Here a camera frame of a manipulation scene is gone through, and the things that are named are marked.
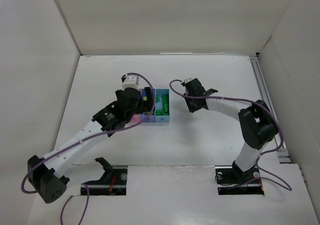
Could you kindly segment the green lego plate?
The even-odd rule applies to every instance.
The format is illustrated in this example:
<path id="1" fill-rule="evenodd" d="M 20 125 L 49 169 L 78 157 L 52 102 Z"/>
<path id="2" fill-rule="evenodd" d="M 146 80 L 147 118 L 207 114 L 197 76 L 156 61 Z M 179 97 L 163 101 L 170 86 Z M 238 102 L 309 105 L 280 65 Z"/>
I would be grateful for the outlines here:
<path id="1" fill-rule="evenodd" d="M 167 94 L 162 95 L 161 99 L 162 99 L 163 103 L 168 103 L 169 102 L 169 96 Z"/>

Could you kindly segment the small green lego brick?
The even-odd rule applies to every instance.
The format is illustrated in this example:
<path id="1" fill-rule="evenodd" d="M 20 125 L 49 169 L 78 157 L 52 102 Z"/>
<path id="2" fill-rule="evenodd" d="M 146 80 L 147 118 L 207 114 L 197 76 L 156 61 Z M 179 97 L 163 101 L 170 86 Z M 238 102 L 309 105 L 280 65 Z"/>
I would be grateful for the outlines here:
<path id="1" fill-rule="evenodd" d="M 162 112 L 161 109 L 157 109 L 157 110 L 155 111 L 155 114 L 156 114 L 157 116 L 162 116 L 162 115 L 163 115 L 163 112 Z"/>

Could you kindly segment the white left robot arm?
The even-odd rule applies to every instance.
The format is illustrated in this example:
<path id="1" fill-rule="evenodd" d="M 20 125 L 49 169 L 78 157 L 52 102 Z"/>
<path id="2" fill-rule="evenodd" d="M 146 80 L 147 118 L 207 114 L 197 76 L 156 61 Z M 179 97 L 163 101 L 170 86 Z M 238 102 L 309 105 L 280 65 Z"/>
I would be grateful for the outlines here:
<path id="1" fill-rule="evenodd" d="M 46 155 L 33 155 L 27 161 L 27 174 L 23 179 L 29 182 L 46 204 L 59 199 L 67 189 L 77 184 L 95 180 L 106 180 L 113 167 L 103 158 L 93 163 L 75 167 L 75 162 L 89 150 L 115 133 L 132 129 L 141 124 L 128 125 L 133 116 L 151 112 L 155 108 L 156 93 L 152 87 L 145 87 L 143 97 L 136 87 L 126 87 L 115 92 L 116 100 L 93 115 L 92 119 L 64 145 Z"/>

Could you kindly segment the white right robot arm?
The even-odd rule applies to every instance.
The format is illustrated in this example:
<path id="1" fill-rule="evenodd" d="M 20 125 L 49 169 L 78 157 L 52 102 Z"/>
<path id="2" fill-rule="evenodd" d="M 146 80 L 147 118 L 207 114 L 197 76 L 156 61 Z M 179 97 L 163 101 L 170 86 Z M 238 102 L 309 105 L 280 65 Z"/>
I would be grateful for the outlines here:
<path id="1" fill-rule="evenodd" d="M 262 150 L 279 132 L 268 114 L 269 108 L 266 103 L 263 100 L 257 100 L 255 104 L 247 106 L 241 101 L 207 98 L 217 90 L 212 88 L 205 90 L 197 78 L 189 78 L 181 85 L 185 87 L 184 95 L 188 96 L 185 101 L 191 113 L 205 109 L 219 112 L 239 121 L 244 144 L 240 154 L 232 163 L 231 171 L 238 180 L 252 173 Z"/>

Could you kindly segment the light blue plastic bin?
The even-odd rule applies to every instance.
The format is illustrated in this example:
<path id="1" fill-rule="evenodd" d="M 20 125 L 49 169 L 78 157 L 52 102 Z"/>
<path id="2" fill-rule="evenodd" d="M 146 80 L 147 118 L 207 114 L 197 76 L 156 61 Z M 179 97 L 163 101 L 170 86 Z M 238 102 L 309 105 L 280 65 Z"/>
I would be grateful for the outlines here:
<path id="1" fill-rule="evenodd" d="M 168 97 L 169 97 L 169 101 L 168 101 L 169 113 L 168 114 L 164 114 L 162 95 L 168 95 Z M 161 103 L 156 103 L 156 97 L 161 98 Z M 160 116 L 157 116 L 156 110 L 162 110 L 163 114 Z M 165 89 L 165 88 L 156 88 L 155 89 L 155 122 L 156 123 L 169 123 L 170 122 L 170 92 L 169 92 L 169 89 Z"/>

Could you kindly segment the pink plastic bin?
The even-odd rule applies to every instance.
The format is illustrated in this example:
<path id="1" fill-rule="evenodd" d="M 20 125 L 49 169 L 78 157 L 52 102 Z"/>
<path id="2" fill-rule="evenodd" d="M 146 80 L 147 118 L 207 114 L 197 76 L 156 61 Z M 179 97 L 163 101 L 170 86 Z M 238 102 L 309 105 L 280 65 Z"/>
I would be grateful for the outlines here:
<path id="1" fill-rule="evenodd" d="M 131 120 L 130 120 L 131 123 L 138 123 L 138 122 L 140 122 L 140 121 L 141 121 L 141 116 L 140 116 L 140 114 L 135 114 L 135 115 L 131 118 Z"/>

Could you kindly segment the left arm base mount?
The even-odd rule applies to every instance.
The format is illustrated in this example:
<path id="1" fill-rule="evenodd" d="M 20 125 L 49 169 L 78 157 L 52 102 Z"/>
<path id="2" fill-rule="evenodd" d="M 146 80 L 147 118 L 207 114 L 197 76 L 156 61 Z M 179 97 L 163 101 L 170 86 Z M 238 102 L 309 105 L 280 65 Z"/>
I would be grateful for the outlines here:
<path id="1" fill-rule="evenodd" d="M 100 178 L 85 182 L 90 196 L 125 196 L 127 193 L 128 166 L 111 165 L 103 157 L 95 159 L 103 168 Z"/>

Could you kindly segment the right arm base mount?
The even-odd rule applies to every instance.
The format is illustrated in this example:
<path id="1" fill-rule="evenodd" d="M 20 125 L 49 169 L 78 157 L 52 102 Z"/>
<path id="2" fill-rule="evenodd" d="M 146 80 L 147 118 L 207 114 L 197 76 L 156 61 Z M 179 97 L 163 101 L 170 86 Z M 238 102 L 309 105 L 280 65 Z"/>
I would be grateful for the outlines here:
<path id="1" fill-rule="evenodd" d="M 264 195 L 264 188 L 256 167 L 243 172 L 232 166 L 216 166 L 215 181 L 217 191 L 221 196 L 226 195 Z"/>

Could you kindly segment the aluminium rail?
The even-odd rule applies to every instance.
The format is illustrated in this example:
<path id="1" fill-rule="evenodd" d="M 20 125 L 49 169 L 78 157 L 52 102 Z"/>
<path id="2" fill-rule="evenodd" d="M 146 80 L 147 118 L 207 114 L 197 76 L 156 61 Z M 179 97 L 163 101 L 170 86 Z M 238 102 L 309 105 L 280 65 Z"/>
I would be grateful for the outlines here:
<path id="1" fill-rule="evenodd" d="M 261 66 L 258 60 L 258 57 L 256 55 L 250 55 L 249 61 L 251 63 L 253 73 L 255 75 L 256 83 L 259 89 L 259 93 L 261 96 L 261 99 L 264 100 L 264 102 L 267 104 L 271 114 L 274 116 L 274 118 L 277 120 L 277 116 L 272 104 L 271 97 L 269 95 L 269 91 L 267 89 L 267 85 L 261 70 Z M 286 145 L 283 144 L 282 148 L 280 148 L 278 151 L 276 151 L 278 160 L 280 164 L 291 164 L 291 158 L 289 155 L 289 152 L 286 148 Z"/>

